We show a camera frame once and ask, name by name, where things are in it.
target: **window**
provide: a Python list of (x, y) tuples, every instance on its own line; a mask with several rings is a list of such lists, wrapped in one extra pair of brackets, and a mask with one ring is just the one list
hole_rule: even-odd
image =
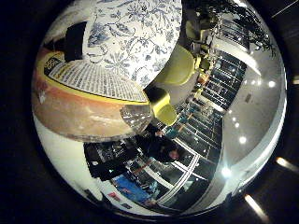
[(247, 67), (245, 63), (242, 63), (240, 60), (238, 60), (234, 56), (232, 56), (224, 51), (217, 50), (216, 55), (218, 55), (220, 59), (223, 59), (229, 63), (232, 63), (235, 66), (241, 68), (242, 70), (245, 70)]
[(221, 146), (221, 142), (216, 142), (220, 138), (216, 139), (213, 136), (213, 139), (209, 139), (203, 135), (197, 135), (187, 128), (179, 132), (178, 139), (203, 157), (207, 156), (209, 150), (218, 150)]
[(215, 173), (216, 166), (208, 161), (198, 160), (193, 172), (205, 179), (211, 180)]
[(171, 163), (165, 165), (165, 163), (154, 161), (149, 168), (171, 185), (175, 185), (183, 175), (183, 172)]
[(230, 86), (233, 82), (233, 79), (228, 74), (223, 73), (221, 70), (213, 69), (211, 76), (209, 78), (211, 81), (216, 83), (223, 83), (226, 86)]
[(207, 153), (207, 159), (214, 162), (215, 164), (217, 164), (220, 154), (221, 154), (220, 148), (219, 148), (219, 150), (209, 150)]
[(233, 76), (237, 70), (237, 67), (226, 61), (221, 61), (221, 70)]
[(247, 33), (246, 29), (232, 21), (222, 20), (222, 24), (226, 27), (234, 29), (240, 33)]
[(204, 134), (207, 137), (212, 137), (213, 131), (208, 129), (207, 126), (204, 126), (200, 121), (196, 119), (189, 119), (188, 123), (193, 126), (193, 128), (195, 128), (198, 132)]
[(200, 112), (194, 112), (192, 113), (192, 117), (196, 120), (198, 120), (200, 123), (202, 123), (204, 126), (206, 126), (208, 129), (213, 129), (213, 119), (209, 119), (208, 117), (204, 116)]
[(179, 147), (179, 149), (184, 151), (183, 158), (179, 162), (182, 163), (184, 166), (189, 167), (194, 155), (188, 150), (184, 149), (183, 147)]
[(213, 83), (212, 81), (209, 81), (206, 85), (209, 89), (219, 94), (221, 92), (222, 86), (217, 85), (216, 83)]
[(207, 181), (191, 175), (179, 191), (164, 203), (164, 206), (178, 210), (188, 209), (201, 198), (207, 187)]
[(206, 97), (208, 100), (213, 102), (216, 105), (219, 105), (223, 109), (227, 109), (228, 106), (230, 105), (230, 102), (226, 100), (225, 98), (221, 97), (218, 94), (215, 94), (213, 91), (211, 91), (208, 88), (204, 88), (204, 91), (202, 93), (204, 97)]
[(227, 26), (222, 26), (221, 28), (222, 28), (221, 31), (223, 36), (249, 49), (249, 38), (246, 35)]

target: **man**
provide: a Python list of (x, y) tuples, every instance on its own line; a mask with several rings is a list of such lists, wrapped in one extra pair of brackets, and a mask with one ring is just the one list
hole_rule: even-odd
[(149, 125), (147, 128), (149, 137), (137, 135), (137, 144), (143, 153), (160, 162), (172, 162), (182, 159), (182, 152), (177, 149), (176, 144), (163, 136), (163, 132)]
[(102, 181), (126, 172), (125, 163), (139, 153), (123, 142), (84, 143), (84, 152), (92, 177)]

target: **floral pattern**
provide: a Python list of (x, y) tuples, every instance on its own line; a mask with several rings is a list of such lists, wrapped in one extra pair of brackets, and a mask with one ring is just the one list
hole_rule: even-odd
[(180, 23), (180, 0), (100, 0), (86, 26), (83, 54), (145, 88), (169, 59)]

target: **yellow-green chair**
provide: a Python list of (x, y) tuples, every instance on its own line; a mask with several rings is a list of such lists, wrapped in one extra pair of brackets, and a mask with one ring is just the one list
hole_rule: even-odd
[(201, 19), (199, 21), (200, 29), (201, 30), (213, 29), (217, 25), (218, 21), (219, 20), (216, 14), (210, 14), (207, 18)]
[(192, 54), (176, 44), (164, 69), (155, 78), (156, 82), (180, 86), (185, 84), (195, 72), (195, 66), (200, 62)]
[(186, 36), (194, 42), (200, 41), (200, 31), (196, 31), (190, 21), (186, 22)]
[(170, 105), (169, 93), (161, 88), (151, 88), (147, 91), (147, 95), (155, 118), (167, 126), (173, 125), (178, 114)]

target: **table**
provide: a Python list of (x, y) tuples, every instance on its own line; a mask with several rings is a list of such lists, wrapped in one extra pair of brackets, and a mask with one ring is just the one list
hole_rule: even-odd
[(179, 36), (180, 0), (101, 0), (83, 36), (84, 60), (147, 87)]

